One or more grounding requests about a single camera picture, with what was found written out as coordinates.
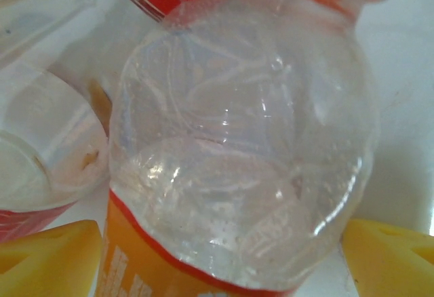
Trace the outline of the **red orange label tea bottle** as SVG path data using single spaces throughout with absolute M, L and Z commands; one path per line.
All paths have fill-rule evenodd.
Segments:
M 342 12 L 194 0 L 125 63 L 95 297 L 292 297 L 374 161 L 374 81 Z

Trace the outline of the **clear bottle amber residue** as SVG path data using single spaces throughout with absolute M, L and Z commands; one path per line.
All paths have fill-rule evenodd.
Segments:
M 105 130 L 81 94 L 25 62 L 0 68 L 0 243 L 44 229 L 107 163 Z

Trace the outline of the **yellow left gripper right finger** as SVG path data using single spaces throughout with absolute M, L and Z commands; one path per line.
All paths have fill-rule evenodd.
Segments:
M 434 236 L 352 219 L 341 243 L 359 297 L 434 297 Z

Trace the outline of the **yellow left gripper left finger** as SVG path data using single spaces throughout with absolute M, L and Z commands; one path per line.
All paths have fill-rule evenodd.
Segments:
M 0 297 L 88 297 L 101 252 L 94 220 L 0 243 Z

